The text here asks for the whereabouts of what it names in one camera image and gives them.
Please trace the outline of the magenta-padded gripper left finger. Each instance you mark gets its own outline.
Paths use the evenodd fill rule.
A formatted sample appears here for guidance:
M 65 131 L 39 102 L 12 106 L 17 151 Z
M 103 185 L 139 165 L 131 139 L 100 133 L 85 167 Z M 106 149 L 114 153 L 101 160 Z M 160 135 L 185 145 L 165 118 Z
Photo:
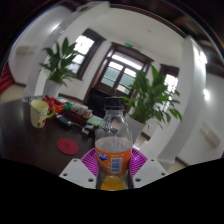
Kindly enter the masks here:
M 95 189 L 98 176 L 98 162 L 95 149 L 91 149 L 80 159 L 73 158 L 61 172 L 60 177 L 81 187 Z

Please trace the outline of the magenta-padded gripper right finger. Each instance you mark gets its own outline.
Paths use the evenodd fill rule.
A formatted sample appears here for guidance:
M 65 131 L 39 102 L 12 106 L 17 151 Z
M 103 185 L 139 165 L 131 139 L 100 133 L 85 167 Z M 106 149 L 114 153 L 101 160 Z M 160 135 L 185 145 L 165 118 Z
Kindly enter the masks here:
M 132 189 L 141 188 L 167 175 L 156 159 L 148 159 L 139 150 L 132 149 L 128 177 L 128 185 Z

